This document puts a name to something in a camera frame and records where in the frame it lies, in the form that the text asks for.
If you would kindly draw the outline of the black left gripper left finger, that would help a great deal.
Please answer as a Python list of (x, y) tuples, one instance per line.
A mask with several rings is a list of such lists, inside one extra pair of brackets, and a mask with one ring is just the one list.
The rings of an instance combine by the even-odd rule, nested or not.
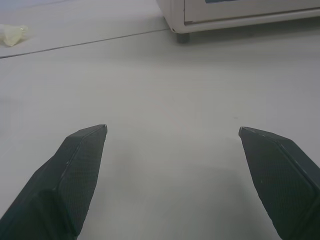
[(0, 240), (77, 240), (97, 186), (107, 126), (67, 136), (0, 218)]

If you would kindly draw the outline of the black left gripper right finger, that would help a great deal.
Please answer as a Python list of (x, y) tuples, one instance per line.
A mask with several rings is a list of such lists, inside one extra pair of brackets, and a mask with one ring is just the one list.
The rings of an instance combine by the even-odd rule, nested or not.
[(282, 240), (320, 240), (320, 167), (291, 139), (240, 127), (252, 182)]

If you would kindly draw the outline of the pale yellow object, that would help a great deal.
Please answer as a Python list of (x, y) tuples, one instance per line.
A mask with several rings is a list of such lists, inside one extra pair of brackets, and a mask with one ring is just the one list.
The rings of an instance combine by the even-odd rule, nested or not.
[(0, 24), (0, 42), (13, 47), (26, 38), (28, 27), (25, 25)]

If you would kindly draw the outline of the white appliance box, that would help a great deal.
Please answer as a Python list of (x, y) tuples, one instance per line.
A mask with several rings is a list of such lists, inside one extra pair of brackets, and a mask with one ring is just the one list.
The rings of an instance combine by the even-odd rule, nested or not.
[(320, 17), (320, 0), (156, 0), (179, 44), (203, 31)]

